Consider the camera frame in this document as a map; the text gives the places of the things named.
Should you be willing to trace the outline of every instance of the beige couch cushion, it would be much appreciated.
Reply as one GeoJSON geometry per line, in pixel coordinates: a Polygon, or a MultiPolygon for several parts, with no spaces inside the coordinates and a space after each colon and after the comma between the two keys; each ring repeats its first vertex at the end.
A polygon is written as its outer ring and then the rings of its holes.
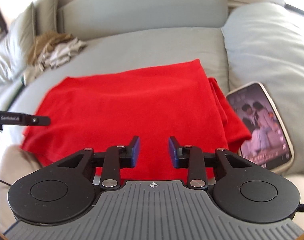
{"type": "Polygon", "coordinates": [[[31,3],[11,24],[0,44],[0,85],[13,81],[26,68],[34,35],[34,6],[31,3]]]}
{"type": "MultiPolygon", "coordinates": [[[[304,175],[292,174],[285,177],[291,181],[298,189],[301,195],[301,204],[304,204],[304,175]]],[[[297,212],[293,221],[304,230],[304,213],[297,212]]]]}
{"type": "Polygon", "coordinates": [[[58,0],[37,0],[34,6],[36,35],[57,31],[58,0]]]}

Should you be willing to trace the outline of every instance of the couch armrest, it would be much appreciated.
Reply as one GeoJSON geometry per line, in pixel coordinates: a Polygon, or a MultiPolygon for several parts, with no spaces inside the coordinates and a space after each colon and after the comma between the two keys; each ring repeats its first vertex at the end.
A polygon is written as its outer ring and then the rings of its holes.
{"type": "MultiPolygon", "coordinates": [[[[13,145],[8,147],[2,156],[0,179],[13,184],[40,168],[40,163],[31,153],[13,145]]],[[[16,221],[8,204],[8,190],[7,185],[0,183],[0,232],[7,230],[16,221]]]]}

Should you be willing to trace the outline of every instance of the person on screen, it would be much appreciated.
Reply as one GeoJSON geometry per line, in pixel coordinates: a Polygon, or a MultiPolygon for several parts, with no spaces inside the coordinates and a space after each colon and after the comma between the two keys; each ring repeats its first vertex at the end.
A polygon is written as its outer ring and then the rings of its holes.
{"type": "Polygon", "coordinates": [[[276,132],[279,127],[276,125],[273,118],[271,118],[269,111],[258,101],[254,102],[252,106],[255,109],[254,115],[260,129],[264,130],[266,133],[271,130],[276,132]]]}
{"type": "Polygon", "coordinates": [[[254,112],[249,104],[244,104],[241,109],[247,114],[247,117],[244,117],[242,121],[252,134],[252,139],[249,143],[249,154],[254,157],[261,150],[269,148],[270,142],[267,138],[267,132],[260,127],[258,113],[254,112]]]}

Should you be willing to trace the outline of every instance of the crosshair symbol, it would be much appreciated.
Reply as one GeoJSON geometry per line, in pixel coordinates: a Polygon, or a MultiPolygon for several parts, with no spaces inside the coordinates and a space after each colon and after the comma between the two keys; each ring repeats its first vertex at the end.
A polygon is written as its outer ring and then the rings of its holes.
{"type": "Polygon", "coordinates": [[[152,187],[152,188],[155,188],[155,187],[157,187],[157,186],[159,186],[159,185],[153,182],[153,183],[151,183],[149,186],[152,187]]]}

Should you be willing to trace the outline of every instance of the folded red blanket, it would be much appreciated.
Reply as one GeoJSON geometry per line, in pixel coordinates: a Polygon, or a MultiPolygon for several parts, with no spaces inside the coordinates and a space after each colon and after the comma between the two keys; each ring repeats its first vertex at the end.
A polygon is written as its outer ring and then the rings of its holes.
{"type": "Polygon", "coordinates": [[[122,179],[185,181],[187,170],[174,169],[168,154],[172,135],[210,153],[218,147],[236,152],[250,139],[199,60],[66,78],[47,93],[36,115],[49,116],[51,125],[28,127],[22,148],[43,165],[86,147],[105,151],[140,136],[137,166],[122,169],[122,179]]]}

